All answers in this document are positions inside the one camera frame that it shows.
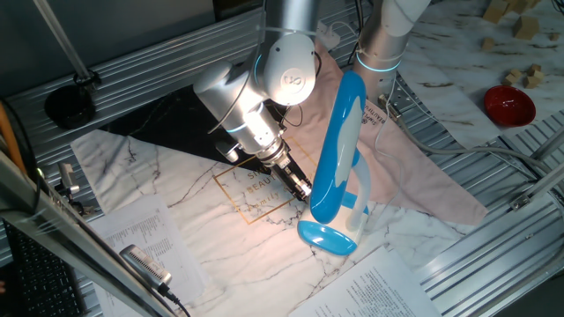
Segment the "black keyboard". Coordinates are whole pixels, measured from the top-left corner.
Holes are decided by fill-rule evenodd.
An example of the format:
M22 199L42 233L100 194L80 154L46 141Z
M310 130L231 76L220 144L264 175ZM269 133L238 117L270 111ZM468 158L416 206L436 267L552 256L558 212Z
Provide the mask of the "black keyboard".
M71 267L46 248L4 221L18 278L30 316L82 316Z

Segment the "black surface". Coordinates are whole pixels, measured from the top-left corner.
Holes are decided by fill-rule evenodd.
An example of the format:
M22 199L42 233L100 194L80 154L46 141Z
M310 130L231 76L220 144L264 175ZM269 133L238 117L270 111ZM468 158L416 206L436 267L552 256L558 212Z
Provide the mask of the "black surface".
M90 93L77 85L54 90L45 100L45 113L62 129L76 129L87 124L96 112Z
M6 293L0 294L0 317L27 316L26 302L21 296L21 282L14 262L0 268L0 281L6 282Z
M192 86L188 86L150 102L100 129L233 165L215 149L217 141L233 140L229 134L224 129L217 129L210 135L207 133L217 122L196 96ZM235 164L251 158L242 151L238 153L239 160ZM252 159L241 167L258 171L261 164L257 159Z
M84 304L71 267L39 243L4 221L17 281L6 284L6 292L23 301L26 312L15 316L81 316Z
M262 0L213 0L216 22L263 6Z

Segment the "metal rack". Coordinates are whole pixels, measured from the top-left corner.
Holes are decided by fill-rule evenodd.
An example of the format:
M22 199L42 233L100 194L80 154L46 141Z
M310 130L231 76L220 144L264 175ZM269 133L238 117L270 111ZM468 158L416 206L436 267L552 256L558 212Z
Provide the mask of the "metal rack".
M368 17L371 5L364 1L363 9ZM197 74L209 63L220 59L242 62L256 44L255 26L258 18L258 11L251 11L93 67L104 83L98 87L94 97L97 114L92 122L81 129L61 130L42 110L47 95L58 87L72 84L71 77L11 96L9 101L21 114L39 166L48 179L58 182L57 162L64 160L72 163L81 186L75 199L84 205L96 206L97 210L90 219L98 217L101 210L74 157L70 142L152 100L193 84ZM344 0L322 1L320 18L326 25L337 20L354 23L354 3ZM335 31L341 35L341 43L331 51L331 55L339 65L345 66L356 37L344 26ZM401 78L398 83L401 87L394 93L392 102L397 104L415 136L436 148L458 148L459 145L441 124L415 106L414 101L425 110ZM516 138L497 138L489 145L531 154L562 126L564 114L557 114ZM516 193L527 190L537 179L534 171L520 161L500 159L489 153L430 155L429 158L490 210L474 232L417 272L424 290L444 316L468 315L500 291L509 289L528 273L540 268L557 252L564 241L561 237L564 233L562 208L556 200L552 200L543 206L512 211L510 202L516 198ZM561 149L546 159L551 168L562 162L564 151ZM3 252L1 239L0 252ZM486 315L523 295L554 274L563 264L554 266ZM77 278L89 308L88 315L101 315L92 281L80 273L77 273Z

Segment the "document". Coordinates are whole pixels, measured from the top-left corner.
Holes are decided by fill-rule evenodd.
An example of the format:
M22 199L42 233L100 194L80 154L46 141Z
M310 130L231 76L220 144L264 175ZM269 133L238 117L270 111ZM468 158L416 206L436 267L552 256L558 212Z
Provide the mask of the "document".
M111 214L92 221L90 226L119 253L136 245L173 276L168 285L183 304L204 292L208 276L190 253L169 210L159 195L146 195ZM98 285L94 286L106 317L139 316L132 308ZM165 299L174 310L178 308Z
M290 317L441 317L397 253L378 248Z

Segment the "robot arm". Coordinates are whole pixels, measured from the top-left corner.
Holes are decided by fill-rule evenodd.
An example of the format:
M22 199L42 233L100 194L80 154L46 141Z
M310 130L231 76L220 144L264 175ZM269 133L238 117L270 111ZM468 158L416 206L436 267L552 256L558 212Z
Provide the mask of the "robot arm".
M376 0L362 29L352 69L367 87L367 98L376 103L390 93L397 66L407 46L409 32L430 0Z
M269 0L264 43L241 66L221 61L209 67L194 91L237 142L218 146L231 162L236 149L256 157L305 200L311 183L289 154L278 123L264 108L267 99L294 106L315 85L315 28L318 0Z

